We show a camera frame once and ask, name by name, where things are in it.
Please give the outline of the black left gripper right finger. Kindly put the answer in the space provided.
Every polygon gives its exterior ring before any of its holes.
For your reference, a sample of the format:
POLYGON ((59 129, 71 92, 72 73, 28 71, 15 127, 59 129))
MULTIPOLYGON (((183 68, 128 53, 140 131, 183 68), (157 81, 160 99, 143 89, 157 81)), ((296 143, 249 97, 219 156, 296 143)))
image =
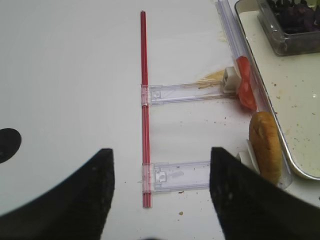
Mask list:
POLYGON ((210 153, 210 196, 227 240, 318 240, 320 209, 274 186, 222 147, 210 153))

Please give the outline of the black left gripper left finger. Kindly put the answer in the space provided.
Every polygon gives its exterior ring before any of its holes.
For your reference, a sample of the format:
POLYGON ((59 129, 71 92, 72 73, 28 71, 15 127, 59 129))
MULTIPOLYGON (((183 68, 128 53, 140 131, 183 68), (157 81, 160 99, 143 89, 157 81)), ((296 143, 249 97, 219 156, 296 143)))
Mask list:
POLYGON ((0 217, 2 240, 99 240, 115 190, 111 148, 99 150, 63 182, 0 217))

